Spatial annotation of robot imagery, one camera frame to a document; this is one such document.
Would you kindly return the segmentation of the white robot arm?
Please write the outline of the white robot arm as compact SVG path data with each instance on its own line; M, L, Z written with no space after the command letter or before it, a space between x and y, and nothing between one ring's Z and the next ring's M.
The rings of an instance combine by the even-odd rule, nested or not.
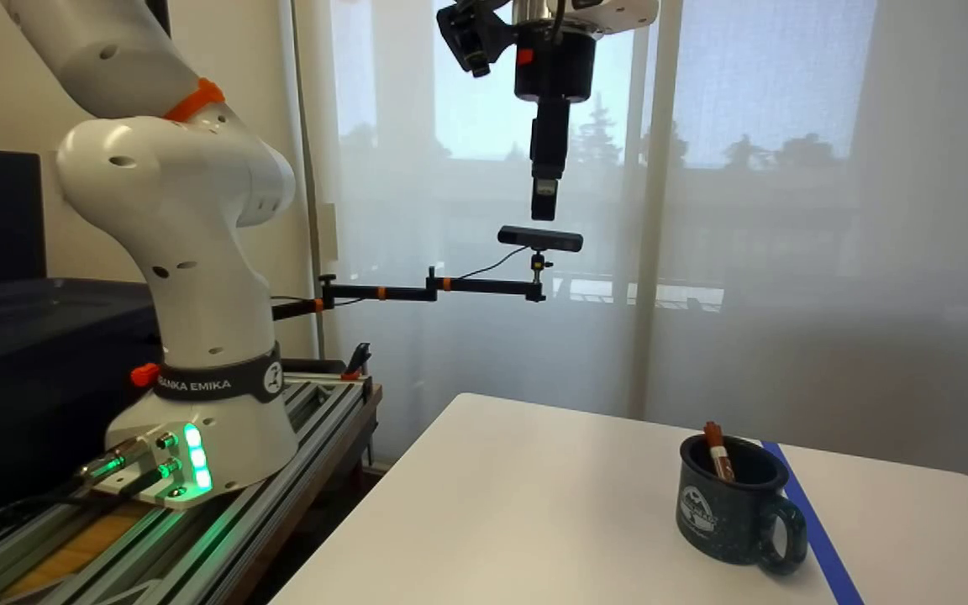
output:
M140 401L109 420L81 479L109 497L196 508L253 488L299 450L270 284L238 232L270 220L296 178L196 72L145 0L0 0L86 111L56 149L65 201L140 270L161 356L131 372ZM531 220L497 232L531 254L575 253L552 224L566 111L592 94L594 41L657 16L657 0L449 0L438 28L481 78L513 61L531 120Z

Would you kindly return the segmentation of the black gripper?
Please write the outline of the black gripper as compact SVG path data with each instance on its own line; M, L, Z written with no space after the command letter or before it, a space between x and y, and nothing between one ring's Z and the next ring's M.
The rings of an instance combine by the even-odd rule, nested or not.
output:
M528 28L516 33L513 94L522 100L541 100L541 96L587 100L592 64L594 64L594 41L587 33ZM554 209L559 209L559 176L533 167L531 218L554 220Z

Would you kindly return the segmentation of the aluminium rail robot base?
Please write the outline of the aluminium rail robot base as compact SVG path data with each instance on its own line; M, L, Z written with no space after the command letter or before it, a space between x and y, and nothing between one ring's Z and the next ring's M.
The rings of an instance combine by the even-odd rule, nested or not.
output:
M292 372L299 450L274 476L189 511L50 504L3 527L0 605L246 605L314 499L359 467L378 401L367 372Z

